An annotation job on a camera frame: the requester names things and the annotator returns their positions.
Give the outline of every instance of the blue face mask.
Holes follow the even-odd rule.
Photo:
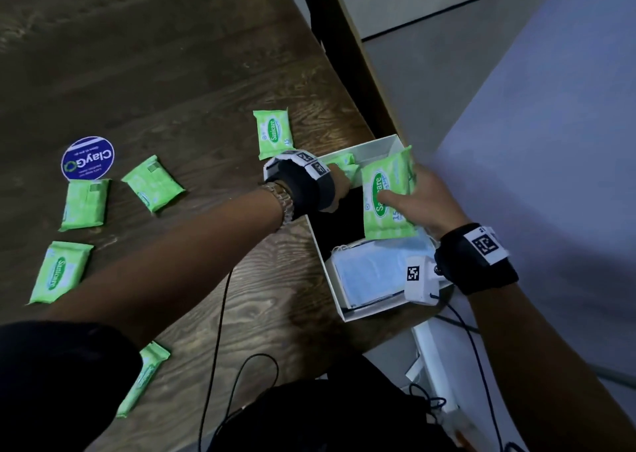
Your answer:
[[[351,308],[378,301],[404,290],[406,258],[434,257],[435,247],[418,228],[412,238],[379,239],[335,250],[331,261]]]

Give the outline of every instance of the black sleeve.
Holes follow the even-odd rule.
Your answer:
[[[108,326],[1,326],[3,443],[16,450],[84,450],[113,421],[141,365],[132,342]]]

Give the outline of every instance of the silver watch band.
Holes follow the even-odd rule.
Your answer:
[[[279,200],[283,212],[281,227],[291,223],[294,216],[294,201],[292,201],[289,192],[276,182],[266,182],[261,187],[270,191]]]

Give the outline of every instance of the person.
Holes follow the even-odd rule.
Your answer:
[[[349,189],[338,167],[330,169],[327,211]],[[298,188],[278,184],[295,202]],[[381,191],[378,199],[437,239],[471,223],[443,181],[423,167],[417,167],[413,194]],[[86,448],[111,423],[137,378],[139,350],[277,231],[286,206],[262,187],[228,200],[92,274],[40,320],[0,327],[5,446]],[[505,405],[531,452],[636,450],[629,418],[517,284],[481,290],[468,300]],[[423,401],[354,357],[330,369],[327,380],[264,393],[225,424],[212,449],[453,449],[425,412]]]

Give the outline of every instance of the wooden table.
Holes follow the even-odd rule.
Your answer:
[[[2,322],[42,311],[24,305],[52,240],[95,245],[90,274],[252,189],[262,175],[253,110],[289,107],[296,146],[318,155],[372,139],[292,0],[0,0],[0,75]],[[62,234],[60,158],[90,135],[115,146],[107,222]],[[157,217],[119,181],[152,154],[187,189]],[[158,337],[171,359],[91,450],[172,451],[195,440],[221,291]],[[431,314],[402,306],[344,324],[300,220],[234,271],[205,430],[251,353],[277,358],[279,383],[315,377]],[[246,368],[233,408],[273,376],[265,361]]]

